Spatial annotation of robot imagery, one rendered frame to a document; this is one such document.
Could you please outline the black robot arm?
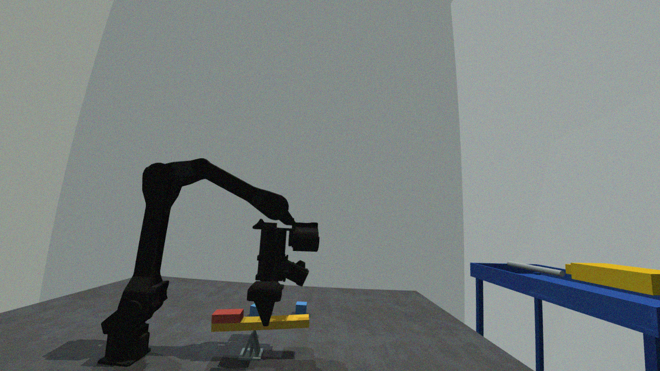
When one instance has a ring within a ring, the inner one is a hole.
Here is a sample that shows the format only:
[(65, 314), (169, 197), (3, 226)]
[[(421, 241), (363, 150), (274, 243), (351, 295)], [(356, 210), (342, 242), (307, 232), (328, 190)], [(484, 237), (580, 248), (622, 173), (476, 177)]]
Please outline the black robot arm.
[[(98, 364), (128, 367), (151, 351), (150, 319), (167, 299), (169, 280), (162, 280), (163, 246), (167, 237), (170, 210), (183, 186), (208, 179), (217, 186), (246, 200), (271, 220), (279, 220), (290, 228), (278, 228), (277, 223), (259, 220), (253, 229), (261, 229), (259, 249), (285, 251), (288, 243), (293, 251), (318, 251), (318, 223), (296, 223), (288, 212), (287, 199), (246, 183), (210, 162), (206, 158), (170, 163), (155, 163), (142, 173), (142, 192), (146, 207), (142, 221), (134, 276), (123, 290), (118, 310), (101, 323), (107, 334), (105, 356)], [(281, 262), (277, 276), (303, 286), (309, 270), (305, 262)]]

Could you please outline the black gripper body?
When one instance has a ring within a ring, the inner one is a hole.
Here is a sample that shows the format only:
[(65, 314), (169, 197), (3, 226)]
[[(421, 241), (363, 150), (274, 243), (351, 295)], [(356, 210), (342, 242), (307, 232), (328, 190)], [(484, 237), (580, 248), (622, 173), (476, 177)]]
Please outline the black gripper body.
[(285, 251), (259, 251), (256, 282), (248, 289), (248, 301), (281, 301), (282, 285), (278, 281), (285, 282), (286, 278), (277, 273), (285, 256)]

